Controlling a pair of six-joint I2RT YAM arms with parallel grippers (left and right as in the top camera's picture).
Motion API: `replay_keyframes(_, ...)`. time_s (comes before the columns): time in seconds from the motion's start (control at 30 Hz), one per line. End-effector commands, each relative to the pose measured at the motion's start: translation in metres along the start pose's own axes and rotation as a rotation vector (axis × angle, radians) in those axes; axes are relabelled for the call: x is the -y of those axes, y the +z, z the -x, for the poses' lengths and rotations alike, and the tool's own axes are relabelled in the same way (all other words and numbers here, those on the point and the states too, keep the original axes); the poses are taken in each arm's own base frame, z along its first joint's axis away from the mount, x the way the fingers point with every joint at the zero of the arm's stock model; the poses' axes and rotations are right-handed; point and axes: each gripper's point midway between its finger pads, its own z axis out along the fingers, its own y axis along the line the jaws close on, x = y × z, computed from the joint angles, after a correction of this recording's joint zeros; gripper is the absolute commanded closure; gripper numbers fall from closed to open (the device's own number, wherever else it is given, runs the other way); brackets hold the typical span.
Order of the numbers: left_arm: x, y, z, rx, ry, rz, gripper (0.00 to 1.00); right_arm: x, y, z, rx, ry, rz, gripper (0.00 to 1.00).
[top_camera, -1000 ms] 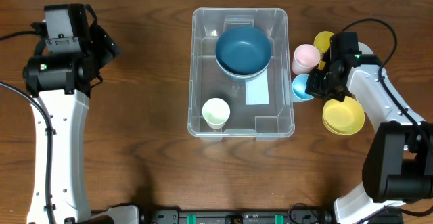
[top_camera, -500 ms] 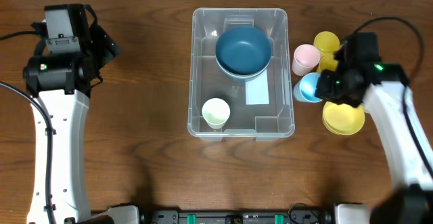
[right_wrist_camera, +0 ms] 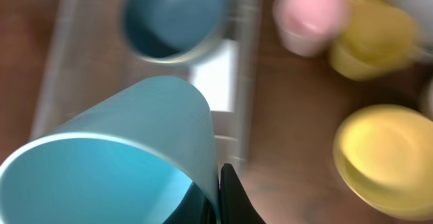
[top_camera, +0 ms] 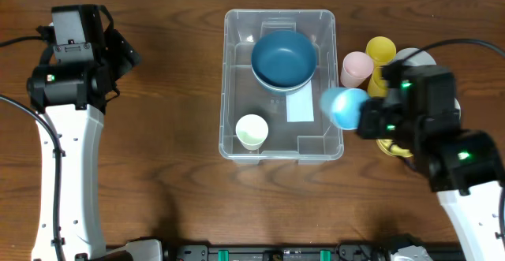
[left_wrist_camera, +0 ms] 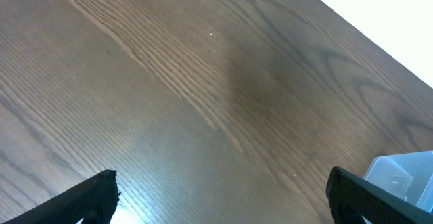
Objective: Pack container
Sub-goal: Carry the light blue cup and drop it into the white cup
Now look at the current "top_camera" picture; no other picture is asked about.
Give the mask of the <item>light blue cup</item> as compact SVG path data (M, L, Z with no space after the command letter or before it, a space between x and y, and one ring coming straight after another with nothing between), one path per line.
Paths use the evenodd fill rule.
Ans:
M361 116L361 105L368 99L368 93L359 88L329 88L320 97L320 109L338 128L355 130Z

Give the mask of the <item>dark blue bowl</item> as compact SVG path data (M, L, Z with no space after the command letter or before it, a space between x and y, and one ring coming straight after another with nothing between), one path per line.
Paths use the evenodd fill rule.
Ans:
M295 94L299 91L302 91L306 86L310 85L311 82L305 82L303 84L299 84L294 87L288 87L288 88L280 88L280 87L275 87L271 84L267 84L263 81L259 81L259 85L264 88L266 91L269 91L270 93L276 94L276 95L292 95Z
M316 71L317 52L310 40L294 31L278 30L253 47L251 66L259 77L280 88L293 87Z

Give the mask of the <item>cream large bowl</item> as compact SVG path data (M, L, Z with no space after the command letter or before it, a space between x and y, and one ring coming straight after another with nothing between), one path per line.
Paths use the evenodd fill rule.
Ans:
M307 80L305 80L301 84L295 85L293 87L280 88L280 87L276 87L272 84L268 84L266 81L262 80L254 69L252 70L252 74L254 75L254 77L256 78L256 80L258 81L258 83L261 86L263 86L264 88L266 88L267 90L269 90L271 92L275 92L275 93L279 93L279 94L292 94L292 93L302 89L305 85L307 85L313 79L313 76L315 75L315 73L313 73Z

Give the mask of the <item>white plastic cup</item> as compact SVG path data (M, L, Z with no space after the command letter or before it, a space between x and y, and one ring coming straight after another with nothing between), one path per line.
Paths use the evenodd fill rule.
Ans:
M238 120L235 132L245 149L255 151L267 139L269 128L267 122L261 116L247 114Z

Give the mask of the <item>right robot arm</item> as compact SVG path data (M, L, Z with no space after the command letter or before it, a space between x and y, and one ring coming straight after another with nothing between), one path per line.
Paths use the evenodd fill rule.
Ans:
M359 108L357 134L386 138L413 154L446 211L466 259L504 258L504 168L489 134L463 129L454 98L372 98Z

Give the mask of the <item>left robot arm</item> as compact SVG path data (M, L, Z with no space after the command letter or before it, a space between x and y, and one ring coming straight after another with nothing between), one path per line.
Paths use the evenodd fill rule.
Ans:
M27 80L42 155L39 226L33 260L161 260L157 239L109 249L98 199L99 142L110 92L140 63L106 6L52 8L40 27L47 49ZM103 26L101 18L109 18Z

